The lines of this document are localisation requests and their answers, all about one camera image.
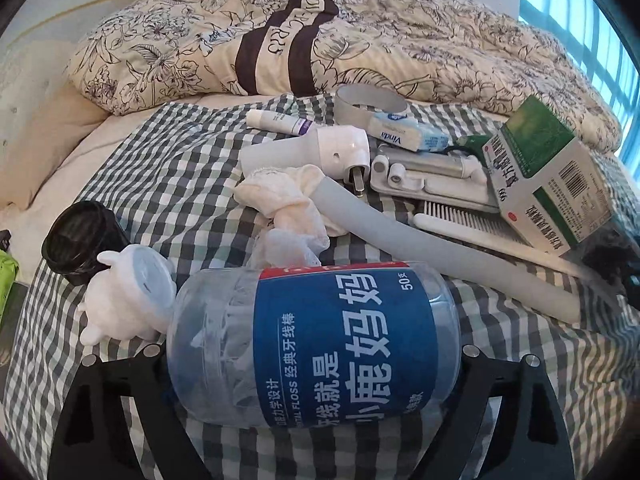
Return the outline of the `clear dental floss jar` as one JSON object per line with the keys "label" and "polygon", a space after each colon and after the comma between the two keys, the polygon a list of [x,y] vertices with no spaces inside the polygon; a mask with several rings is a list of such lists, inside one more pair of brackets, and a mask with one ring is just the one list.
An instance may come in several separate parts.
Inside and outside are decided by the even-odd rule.
{"label": "clear dental floss jar", "polygon": [[207,269],[181,287],[167,365],[208,424],[367,424],[442,403],[457,381],[454,300],[417,262]]}

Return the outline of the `white lace sock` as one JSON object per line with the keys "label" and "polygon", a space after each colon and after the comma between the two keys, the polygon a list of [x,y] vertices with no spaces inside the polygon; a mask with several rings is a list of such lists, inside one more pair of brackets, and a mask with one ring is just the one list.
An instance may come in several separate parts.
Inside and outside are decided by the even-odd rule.
{"label": "white lace sock", "polygon": [[346,231],[318,211],[310,194],[326,177],[320,168],[262,168],[233,190],[241,205],[258,211],[270,225],[257,235],[247,266],[251,269],[313,268],[333,237]]}

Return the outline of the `white animal-shaped lid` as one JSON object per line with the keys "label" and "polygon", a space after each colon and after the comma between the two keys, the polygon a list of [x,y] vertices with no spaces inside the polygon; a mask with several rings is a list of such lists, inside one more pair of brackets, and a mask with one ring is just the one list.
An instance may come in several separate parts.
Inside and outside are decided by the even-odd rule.
{"label": "white animal-shaped lid", "polygon": [[106,269],[90,280],[78,307],[87,315],[80,343],[92,347],[105,338],[152,340],[166,333],[177,295],[174,265],[139,244],[100,252],[98,261]]}

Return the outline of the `green snack packet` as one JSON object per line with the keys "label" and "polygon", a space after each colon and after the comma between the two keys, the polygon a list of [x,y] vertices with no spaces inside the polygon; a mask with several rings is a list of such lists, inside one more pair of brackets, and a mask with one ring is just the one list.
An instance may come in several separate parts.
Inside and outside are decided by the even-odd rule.
{"label": "green snack packet", "polygon": [[6,302],[8,301],[11,288],[16,280],[20,265],[7,252],[0,252],[0,320],[6,310]]}

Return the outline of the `black round jar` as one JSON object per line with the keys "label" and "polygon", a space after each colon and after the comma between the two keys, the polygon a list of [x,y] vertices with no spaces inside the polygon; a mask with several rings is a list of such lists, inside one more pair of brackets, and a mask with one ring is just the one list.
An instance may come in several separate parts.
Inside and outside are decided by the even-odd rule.
{"label": "black round jar", "polygon": [[81,286],[107,269],[98,261],[100,252],[120,252],[128,244],[111,209],[95,200],[81,200],[66,208],[52,224],[41,255],[52,272]]}

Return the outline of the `white comb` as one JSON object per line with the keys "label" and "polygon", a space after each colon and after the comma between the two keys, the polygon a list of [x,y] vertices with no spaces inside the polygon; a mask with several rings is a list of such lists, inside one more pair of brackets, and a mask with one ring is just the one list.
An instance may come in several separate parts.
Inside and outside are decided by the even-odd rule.
{"label": "white comb", "polygon": [[530,247],[496,214],[485,214],[444,204],[424,202],[412,219],[422,231],[458,240],[545,268],[595,281],[590,269]]}

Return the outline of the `green white medicine box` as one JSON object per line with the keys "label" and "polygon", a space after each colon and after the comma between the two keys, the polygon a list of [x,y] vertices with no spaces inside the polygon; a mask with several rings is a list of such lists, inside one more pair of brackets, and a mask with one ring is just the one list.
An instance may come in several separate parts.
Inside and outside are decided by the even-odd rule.
{"label": "green white medicine box", "polygon": [[562,256],[612,218],[588,148],[534,96],[483,146],[501,217],[527,244]]}

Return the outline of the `white lint roller tray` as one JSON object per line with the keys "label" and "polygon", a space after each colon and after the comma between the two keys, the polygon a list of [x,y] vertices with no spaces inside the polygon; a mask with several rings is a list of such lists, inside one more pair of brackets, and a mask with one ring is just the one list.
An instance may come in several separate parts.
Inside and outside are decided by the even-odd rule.
{"label": "white lint roller tray", "polygon": [[488,173],[473,155],[413,153],[381,145],[370,185],[381,194],[498,214]]}

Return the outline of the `checkered cloth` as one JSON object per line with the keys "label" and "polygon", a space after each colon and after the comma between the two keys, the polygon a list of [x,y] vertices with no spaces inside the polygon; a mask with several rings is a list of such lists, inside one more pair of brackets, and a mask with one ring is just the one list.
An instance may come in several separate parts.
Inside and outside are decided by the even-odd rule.
{"label": "checkered cloth", "polygon": [[[177,281],[206,268],[240,266],[266,222],[235,203],[241,148],[264,140],[244,122],[245,105],[168,104],[116,119],[125,139],[87,177],[70,166],[48,183],[53,206],[96,200],[114,212],[128,238],[175,266]],[[3,391],[4,434],[27,470],[47,474],[55,427],[84,347],[84,292],[40,258],[18,257],[29,291],[17,323]],[[582,303],[571,326],[501,292],[449,280],[462,338],[488,356],[539,356],[567,426],[578,477],[597,463],[639,396],[639,315],[612,308],[569,275],[532,273]],[[435,413],[377,425],[318,430],[235,429],[186,421],[186,431],[218,479],[403,479],[432,440]]]}

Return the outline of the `green foil packet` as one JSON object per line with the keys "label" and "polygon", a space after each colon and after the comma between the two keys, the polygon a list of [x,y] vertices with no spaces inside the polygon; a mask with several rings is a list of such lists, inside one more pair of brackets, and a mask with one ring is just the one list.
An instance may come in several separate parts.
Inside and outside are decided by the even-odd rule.
{"label": "green foil packet", "polygon": [[454,140],[452,148],[457,151],[462,151],[468,154],[475,153],[476,157],[480,157],[482,154],[484,145],[491,139],[491,136],[486,134],[474,134],[474,136],[460,136]]}

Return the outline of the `blue white tissue pack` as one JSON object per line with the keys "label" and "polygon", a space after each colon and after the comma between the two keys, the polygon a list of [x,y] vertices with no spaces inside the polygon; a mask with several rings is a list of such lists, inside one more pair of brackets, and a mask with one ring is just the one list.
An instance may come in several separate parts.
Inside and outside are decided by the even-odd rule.
{"label": "blue white tissue pack", "polygon": [[441,152],[449,145],[449,136],[431,125],[407,115],[374,113],[367,134],[406,151]]}

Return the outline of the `white handheld device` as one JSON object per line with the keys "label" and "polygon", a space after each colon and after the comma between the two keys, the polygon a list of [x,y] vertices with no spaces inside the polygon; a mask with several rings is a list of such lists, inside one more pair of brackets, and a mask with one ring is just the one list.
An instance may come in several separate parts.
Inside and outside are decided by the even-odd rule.
{"label": "white handheld device", "polygon": [[367,133],[353,126],[325,126],[303,136],[262,142],[242,148],[239,162],[243,174],[264,168],[298,168],[314,165],[362,195],[370,174]]}

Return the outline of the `small white purple tube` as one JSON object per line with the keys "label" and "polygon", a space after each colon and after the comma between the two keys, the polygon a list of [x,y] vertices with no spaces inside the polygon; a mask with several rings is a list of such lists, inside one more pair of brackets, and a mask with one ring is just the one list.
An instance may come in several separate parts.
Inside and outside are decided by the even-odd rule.
{"label": "small white purple tube", "polygon": [[309,119],[271,110],[249,110],[246,113],[245,121],[250,128],[287,134],[288,136],[303,136],[316,126]]}

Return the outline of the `window with blue bars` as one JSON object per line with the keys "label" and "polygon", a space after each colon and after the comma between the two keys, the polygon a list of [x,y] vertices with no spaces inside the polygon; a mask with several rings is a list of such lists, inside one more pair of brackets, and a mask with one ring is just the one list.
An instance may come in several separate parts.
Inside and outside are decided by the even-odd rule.
{"label": "window with blue bars", "polygon": [[520,0],[520,20],[551,32],[622,126],[615,154],[639,179],[639,70],[594,0]]}

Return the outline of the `floral quilt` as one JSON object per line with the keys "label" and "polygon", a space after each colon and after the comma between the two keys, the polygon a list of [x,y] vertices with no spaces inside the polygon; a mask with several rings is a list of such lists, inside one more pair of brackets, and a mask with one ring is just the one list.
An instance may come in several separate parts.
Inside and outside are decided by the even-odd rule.
{"label": "floral quilt", "polygon": [[136,0],[79,41],[68,74],[114,115],[370,84],[503,116],[536,96],[595,150],[622,140],[558,40],[472,0]]}

